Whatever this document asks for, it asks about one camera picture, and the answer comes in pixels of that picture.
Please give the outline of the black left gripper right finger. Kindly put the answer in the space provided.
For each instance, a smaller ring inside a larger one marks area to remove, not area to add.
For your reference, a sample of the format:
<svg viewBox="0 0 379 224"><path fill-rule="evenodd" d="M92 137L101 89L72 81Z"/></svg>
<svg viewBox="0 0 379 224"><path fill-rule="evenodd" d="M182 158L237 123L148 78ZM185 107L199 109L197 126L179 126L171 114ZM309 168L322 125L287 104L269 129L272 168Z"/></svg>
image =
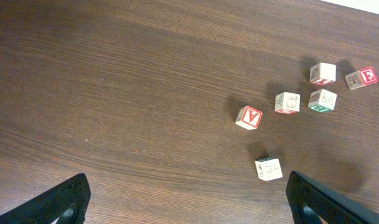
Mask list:
<svg viewBox="0 0 379 224"><path fill-rule="evenodd" d="M379 213L298 171L290 173L286 196L295 224L379 223Z"/></svg>

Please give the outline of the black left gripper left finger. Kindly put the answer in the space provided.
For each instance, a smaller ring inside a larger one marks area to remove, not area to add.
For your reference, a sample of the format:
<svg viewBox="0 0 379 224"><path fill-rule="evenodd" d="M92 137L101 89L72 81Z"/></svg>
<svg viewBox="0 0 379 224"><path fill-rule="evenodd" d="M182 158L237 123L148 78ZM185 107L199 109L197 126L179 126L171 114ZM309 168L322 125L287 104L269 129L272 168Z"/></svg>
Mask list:
<svg viewBox="0 0 379 224"><path fill-rule="evenodd" d="M86 175L77 174L0 215L0 223L83 224L90 197Z"/></svg>

